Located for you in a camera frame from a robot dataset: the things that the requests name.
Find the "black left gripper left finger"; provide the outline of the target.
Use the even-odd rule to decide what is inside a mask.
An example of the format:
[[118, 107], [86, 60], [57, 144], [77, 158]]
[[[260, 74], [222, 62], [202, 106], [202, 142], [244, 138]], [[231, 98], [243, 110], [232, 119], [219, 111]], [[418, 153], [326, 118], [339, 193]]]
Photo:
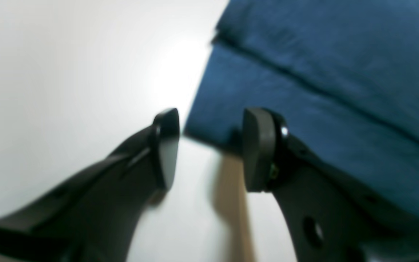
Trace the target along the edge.
[[172, 187], [179, 112], [166, 109], [105, 159], [0, 218], [0, 262], [124, 262], [141, 214]]

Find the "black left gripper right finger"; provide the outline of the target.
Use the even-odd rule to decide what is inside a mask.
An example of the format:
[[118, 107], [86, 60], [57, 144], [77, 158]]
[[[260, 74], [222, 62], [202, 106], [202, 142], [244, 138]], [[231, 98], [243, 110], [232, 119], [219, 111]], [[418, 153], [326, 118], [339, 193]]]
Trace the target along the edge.
[[281, 115], [245, 109], [242, 144], [246, 190], [274, 196], [298, 262], [419, 262], [419, 219], [321, 161]]

